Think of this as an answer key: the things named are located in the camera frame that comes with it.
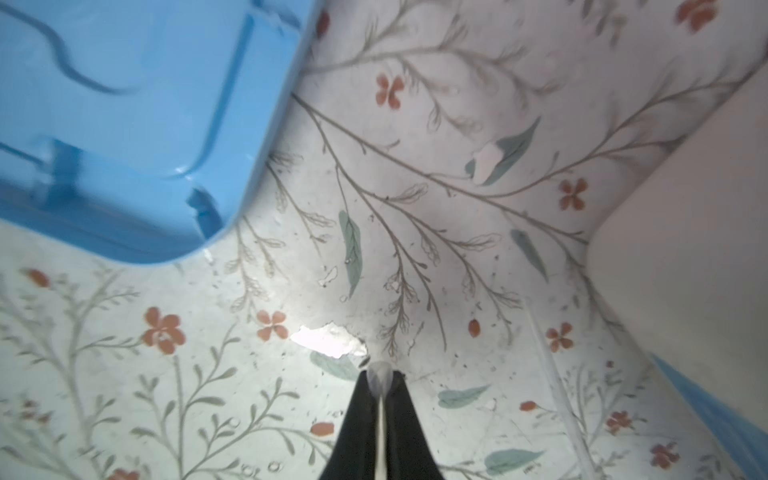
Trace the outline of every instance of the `floral patterned floor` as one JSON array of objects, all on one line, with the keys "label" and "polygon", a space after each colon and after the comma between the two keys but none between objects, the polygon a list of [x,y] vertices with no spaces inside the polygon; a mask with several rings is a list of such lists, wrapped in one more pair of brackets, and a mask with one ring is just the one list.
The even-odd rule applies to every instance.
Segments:
[{"label": "floral patterned floor", "polygon": [[[0,475],[315,478],[373,358],[448,480],[741,478],[581,260],[763,60],[768,3],[332,0],[317,34],[209,250],[130,268],[0,226]],[[293,336],[326,324],[362,355]]]}]

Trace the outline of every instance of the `black plastic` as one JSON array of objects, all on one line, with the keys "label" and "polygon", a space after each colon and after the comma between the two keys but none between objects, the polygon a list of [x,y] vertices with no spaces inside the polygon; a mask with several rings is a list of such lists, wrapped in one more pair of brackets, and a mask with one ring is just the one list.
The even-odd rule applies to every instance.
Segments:
[{"label": "black plastic", "polygon": [[[384,400],[387,480],[444,480],[429,453],[401,372],[393,372]],[[328,465],[319,480],[373,480],[378,405],[361,372]]]},{"label": "black plastic", "polygon": [[331,457],[319,480],[373,480],[379,409],[361,372]]},{"label": "black plastic", "polygon": [[394,372],[384,411],[387,423],[387,480],[443,480],[429,453],[406,387],[406,378],[400,372]]}]

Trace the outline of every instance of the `green leaf print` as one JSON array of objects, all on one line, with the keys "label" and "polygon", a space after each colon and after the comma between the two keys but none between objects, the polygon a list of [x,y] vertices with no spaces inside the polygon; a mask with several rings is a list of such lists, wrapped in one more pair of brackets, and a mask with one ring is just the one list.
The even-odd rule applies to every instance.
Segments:
[{"label": "green leaf print", "polygon": [[438,405],[444,409],[460,409],[474,402],[490,385],[478,386],[466,390],[443,390],[437,394]]},{"label": "green leaf print", "polygon": [[[536,127],[541,117],[537,118],[528,129],[521,134],[512,135],[511,137],[504,137],[493,142],[496,147],[503,152],[499,158],[499,162],[494,167],[491,176],[483,182],[483,186],[487,187],[492,185],[496,180],[501,178],[507,170],[512,168],[512,165],[516,164],[523,154],[528,150],[533,141],[533,134],[536,132]],[[470,160],[464,167],[464,171],[470,176],[475,175],[475,159]]]},{"label": "green leaf print", "polygon": [[362,247],[360,246],[360,229],[357,223],[349,218],[344,210],[339,212],[339,225],[341,233],[344,235],[344,244],[346,245],[346,276],[349,279],[349,297],[355,293],[357,283],[362,274]]},{"label": "green leaf print", "polygon": [[485,457],[485,469],[489,475],[501,475],[533,462],[544,452],[528,450],[499,450]]},{"label": "green leaf print", "polygon": [[344,355],[340,359],[334,359],[331,356],[323,355],[319,352],[310,353],[310,362],[316,366],[342,380],[354,382],[357,380],[359,371],[348,356]]},{"label": "green leaf print", "polygon": [[533,265],[533,267],[541,273],[544,280],[549,283],[549,277],[547,276],[547,269],[544,266],[544,262],[541,261],[541,257],[538,255],[536,246],[531,242],[531,238],[523,230],[513,230],[511,232],[512,239],[515,241],[515,245],[520,247],[526,260]]}]

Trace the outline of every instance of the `red flower print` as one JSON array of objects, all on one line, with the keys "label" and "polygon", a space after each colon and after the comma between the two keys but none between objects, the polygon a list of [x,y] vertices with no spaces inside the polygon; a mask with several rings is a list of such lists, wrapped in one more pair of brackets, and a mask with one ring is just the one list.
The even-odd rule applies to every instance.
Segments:
[{"label": "red flower print", "polygon": [[48,275],[36,268],[25,268],[22,270],[22,273],[40,288],[48,288],[51,285]]},{"label": "red flower print", "polygon": [[560,347],[563,347],[564,349],[571,348],[574,345],[574,341],[565,338],[565,336],[568,335],[573,329],[574,327],[571,326],[570,323],[563,322],[563,324],[560,325],[559,333],[556,329],[547,330],[547,338],[551,340],[549,343],[549,349],[554,353],[557,352]]},{"label": "red flower print", "polygon": [[139,480],[139,472],[126,472],[122,468],[117,468],[107,480]]},{"label": "red flower print", "polygon": [[632,419],[629,418],[629,414],[626,410],[623,412],[613,412],[611,413],[611,417],[605,422],[605,426],[608,427],[608,431],[611,435],[616,435],[621,429],[631,429]]},{"label": "red flower print", "polygon": [[51,421],[51,416],[52,416],[52,415],[53,415],[53,412],[48,412],[48,413],[46,413],[45,415],[40,415],[40,416],[38,417],[38,423],[39,423],[40,425],[47,425],[47,424],[48,424],[48,422],[50,422],[50,421]]},{"label": "red flower print", "polygon": [[379,92],[376,93],[376,103],[381,107],[385,101],[389,100],[389,107],[393,110],[399,110],[400,100],[397,98],[396,93],[406,89],[406,83],[402,80],[402,77],[400,75],[395,77],[395,80],[392,82],[392,88],[389,87],[389,80],[384,74],[376,77],[376,83],[381,87]]},{"label": "red flower print", "polygon": [[22,420],[33,420],[38,416],[38,403],[33,400],[25,400],[22,404],[24,410],[22,411]]},{"label": "red flower print", "polygon": [[260,339],[263,341],[267,341],[270,339],[270,335],[272,335],[272,332],[275,332],[278,337],[285,340],[288,338],[288,329],[282,325],[278,325],[279,323],[286,321],[286,314],[283,312],[275,312],[272,314],[272,319],[270,320],[270,314],[265,312],[264,310],[260,310],[256,314],[256,318],[259,319],[261,323],[264,325],[267,325],[266,328],[262,328],[256,334],[259,336]]},{"label": "red flower print", "polygon": [[717,17],[717,0],[685,0],[677,7],[675,22],[688,22],[693,33]]},{"label": "red flower print", "polygon": [[160,310],[152,306],[147,309],[144,319],[152,327],[141,337],[147,346],[153,346],[156,343],[161,352],[170,355],[176,350],[176,345],[183,345],[187,341],[187,337],[178,329],[181,323],[178,315],[166,315],[160,318]]},{"label": "red flower print", "polygon": [[315,425],[312,425],[312,428],[310,429],[310,433],[312,435],[317,435],[319,437],[324,437],[327,435],[333,435],[333,424],[328,422],[319,422]]},{"label": "red flower print", "polygon": [[537,408],[538,408],[538,405],[536,405],[536,402],[533,402],[531,400],[528,400],[527,402],[523,402],[520,404],[521,412],[533,412]]},{"label": "red flower print", "polygon": [[469,322],[469,335],[474,339],[480,335],[480,322],[476,319],[472,319]]},{"label": "red flower print", "polygon": [[677,444],[675,442],[668,443],[666,446],[660,443],[656,444],[650,452],[654,454],[654,458],[650,461],[650,464],[654,467],[661,467],[664,470],[669,470],[673,463],[680,460],[680,455],[672,453],[672,449]]},{"label": "red flower print", "polygon": [[331,16],[328,15],[328,12],[323,10],[323,13],[320,14],[320,18],[317,19],[317,25],[315,26],[315,33],[318,40],[326,36],[329,26],[331,26]]},{"label": "red flower print", "polygon": [[560,210],[567,210],[571,204],[573,204],[574,210],[583,210],[584,201],[578,195],[587,190],[587,187],[589,185],[587,185],[587,181],[583,178],[576,180],[575,189],[569,180],[563,180],[560,183],[560,191],[565,195],[560,199]]}]

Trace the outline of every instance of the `blue surface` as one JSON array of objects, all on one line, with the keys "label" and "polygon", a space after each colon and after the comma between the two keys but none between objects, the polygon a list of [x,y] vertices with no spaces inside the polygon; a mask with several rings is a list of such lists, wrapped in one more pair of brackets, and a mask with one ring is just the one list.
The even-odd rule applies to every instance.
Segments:
[{"label": "blue surface", "polygon": [[127,263],[250,200],[320,0],[0,0],[0,217]]},{"label": "blue surface", "polygon": [[659,369],[690,403],[749,480],[768,480],[768,433],[654,357]]}]

